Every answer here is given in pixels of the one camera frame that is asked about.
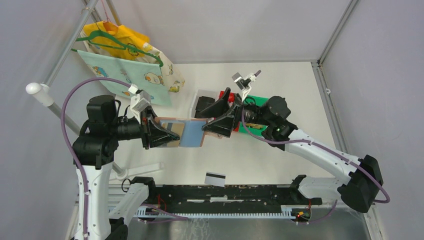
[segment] green hanger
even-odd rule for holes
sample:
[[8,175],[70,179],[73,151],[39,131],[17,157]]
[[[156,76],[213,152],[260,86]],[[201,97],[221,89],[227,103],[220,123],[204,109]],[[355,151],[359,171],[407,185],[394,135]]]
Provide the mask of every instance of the green hanger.
[[[116,43],[116,44],[118,44],[120,46],[109,46],[109,45],[105,45],[105,44],[100,44],[100,43],[92,42],[92,40],[94,38],[97,38],[97,37],[103,37],[103,38],[110,39],[114,43]],[[110,35],[109,33],[105,32],[105,31],[102,31],[102,30],[92,31],[89,36],[79,37],[79,38],[77,38],[75,40],[75,42],[81,42],[81,41],[88,41],[92,45],[97,45],[97,46],[106,47],[106,48],[112,48],[112,49],[119,49],[119,50],[130,49],[130,50],[132,50],[134,52],[142,53],[144,55],[147,55],[147,56],[150,56],[150,57],[156,59],[156,61],[159,63],[159,67],[160,68],[164,66],[164,63],[162,62],[162,60],[158,56],[153,55],[153,54],[148,53],[148,52],[144,52],[144,51],[142,51],[142,50],[140,50],[140,49],[138,49],[136,47],[133,47],[133,46],[124,44],[124,43],[118,41],[114,36]]]

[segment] white table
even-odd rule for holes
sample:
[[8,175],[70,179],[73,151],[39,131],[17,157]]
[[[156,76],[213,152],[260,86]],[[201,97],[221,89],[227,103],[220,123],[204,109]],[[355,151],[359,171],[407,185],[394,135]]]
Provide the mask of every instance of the white table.
[[[262,70],[252,84],[251,95],[286,98],[291,115],[288,120],[315,139],[334,147],[329,123],[321,101],[310,62],[176,64],[186,84],[179,93],[171,94],[172,107],[153,105],[160,117],[188,118],[197,89],[238,90],[232,75],[242,76]],[[129,104],[122,101],[120,115]],[[325,170],[300,156],[270,147],[245,133],[233,132],[231,138],[206,136],[203,147],[153,148],[145,150],[140,139],[119,142],[115,162],[123,168],[134,168],[159,162],[165,169],[145,174],[156,184],[204,184],[206,172],[226,174],[226,184],[290,184],[297,175],[330,177]],[[111,184],[120,184],[118,180]]]

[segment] gray floor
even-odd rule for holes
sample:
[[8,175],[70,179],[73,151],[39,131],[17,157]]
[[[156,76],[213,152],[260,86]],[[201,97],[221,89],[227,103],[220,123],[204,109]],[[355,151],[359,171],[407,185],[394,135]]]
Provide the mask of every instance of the gray floor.
[[[327,209],[313,209],[312,219]],[[133,220],[128,240],[370,240],[364,217],[337,209],[326,220],[296,226],[287,219],[191,219],[159,224]]]

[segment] yellow shirt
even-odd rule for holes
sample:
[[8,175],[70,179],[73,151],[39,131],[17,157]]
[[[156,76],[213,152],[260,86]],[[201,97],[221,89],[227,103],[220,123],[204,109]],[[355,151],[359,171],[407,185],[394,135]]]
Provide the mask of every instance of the yellow shirt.
[[[118,41],[120,41],[123,44],[127,44],[130,46],[133,46],[139,50],[142,50],[143,52],[149,52],[152,50],[152,45],[149,44],[149,37],[146,35],[143,35],[141,33],[138,33],[124,25],[116,26],[115,24],[111,22],[103,22],[100,21],[97,24],[87,24],[82,29],[84,33],[89,36],[93,31],[101,30],[104,32],[107,32],[108,34],[114,36]],[[92,40],[94,43],[104,44],[108,46],[113,47],[121,47],[120,45],[116,44],[112,40],[106,38],[106,37],[96,37]],[[121,50],[121,49],[115,49],[111,47],[103,47],[103,46],[97,46],[102,48],[103,50],[110,53],[112,57],[115,58],[121,58],[126,60],[132,60],[134,61],[136,58],[143,57],[144,54],[141,52],[132,51],[131,49]]]

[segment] light green cloth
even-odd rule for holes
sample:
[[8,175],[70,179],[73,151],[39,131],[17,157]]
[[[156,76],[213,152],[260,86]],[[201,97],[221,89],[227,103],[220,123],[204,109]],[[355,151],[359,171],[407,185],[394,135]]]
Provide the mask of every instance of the light green cloth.
[[[131,61],[78,50],[79,55],[97,77],[107,77],[135,84],[151,95],[151,103],[171,105],[169,87],[164,85],[158,64]],[[130,98],[128,88],[116,82],[100,81],[111,93]]]

